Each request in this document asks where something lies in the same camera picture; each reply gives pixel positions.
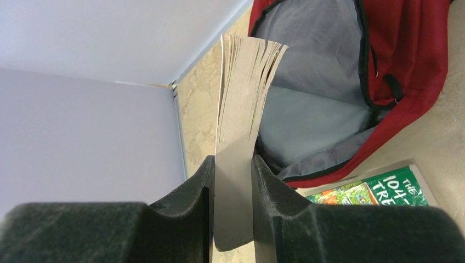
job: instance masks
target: book cover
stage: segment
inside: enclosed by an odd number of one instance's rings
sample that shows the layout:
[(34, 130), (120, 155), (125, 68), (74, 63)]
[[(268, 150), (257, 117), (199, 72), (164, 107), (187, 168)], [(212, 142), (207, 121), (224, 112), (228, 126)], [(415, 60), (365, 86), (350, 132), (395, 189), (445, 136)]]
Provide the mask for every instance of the book cover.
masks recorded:
[(415, 165), (367, 179), (346, 182), (342, 186), (306, 198), (318, 204), (436, 206), (428, 186)]

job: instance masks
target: white wall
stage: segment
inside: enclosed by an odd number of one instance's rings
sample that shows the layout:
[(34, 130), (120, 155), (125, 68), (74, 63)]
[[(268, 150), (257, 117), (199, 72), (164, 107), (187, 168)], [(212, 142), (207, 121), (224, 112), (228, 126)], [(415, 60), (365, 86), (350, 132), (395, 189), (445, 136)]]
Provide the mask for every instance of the white wall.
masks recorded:
[(179, 78), (239, 9), (250, 3), (2, 0), (0, 67), (167, 84)]
[(169, 89), (0, 69), (0, 218), (40, 201), (154, 202), (184, 163)]

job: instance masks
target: backpack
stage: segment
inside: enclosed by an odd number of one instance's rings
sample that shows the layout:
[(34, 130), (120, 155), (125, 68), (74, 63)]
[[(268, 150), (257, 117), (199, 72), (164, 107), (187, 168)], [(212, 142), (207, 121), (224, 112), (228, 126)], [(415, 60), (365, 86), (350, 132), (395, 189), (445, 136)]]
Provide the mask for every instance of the backpack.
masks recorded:
[(255, 0), (249, 35), (289, 46), (256, 154), (291, 187), (343, 179), (436, 102), (448, 0)]

